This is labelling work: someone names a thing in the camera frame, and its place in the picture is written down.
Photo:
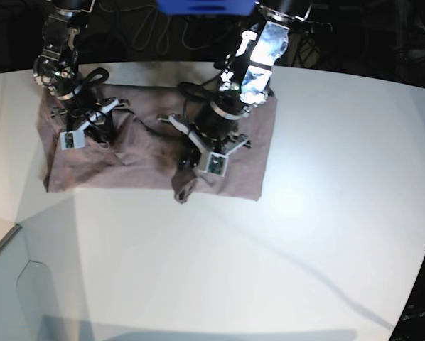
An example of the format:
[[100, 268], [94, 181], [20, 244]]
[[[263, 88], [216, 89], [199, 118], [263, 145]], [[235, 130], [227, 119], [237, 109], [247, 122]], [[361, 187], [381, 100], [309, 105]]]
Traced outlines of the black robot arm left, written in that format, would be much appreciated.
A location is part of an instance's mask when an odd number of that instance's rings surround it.
[[183, 135], [179, 170], [223, 176], [230, 156], [252, 147], [248, 135], [238, 131], [239, 121], [266, 102], [272, 68], [289, 45], [291, 22], [305, 21], [311, 6], [311, 1], [257, 1], [256, 14], [242, 24], [232, 50], [217, 66], [214, 90], [178, 84], [185, 103], [201, 105], [194, 120], [186, 113], [168, 119]]

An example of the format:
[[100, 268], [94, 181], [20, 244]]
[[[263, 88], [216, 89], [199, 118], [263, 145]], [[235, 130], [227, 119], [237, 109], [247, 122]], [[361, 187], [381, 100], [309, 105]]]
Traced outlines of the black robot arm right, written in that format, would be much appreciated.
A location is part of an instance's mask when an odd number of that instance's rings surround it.
[[53, 13], [43, 27], [43, 48], [33, 64], [33, 77], [47, 89], [57, 104], [50, 115], [60, 117], [63, 149], [82, 148], [89, 136], [108, 144], [116, 136], [112, 110], [120, 104], [114, 97], [101, 99], [97, 87], [109, 78], [98, 67], [84, 76], [79, 71], [78, 37], [87, 28], [87, 15], [94, 1], [53, 1]]

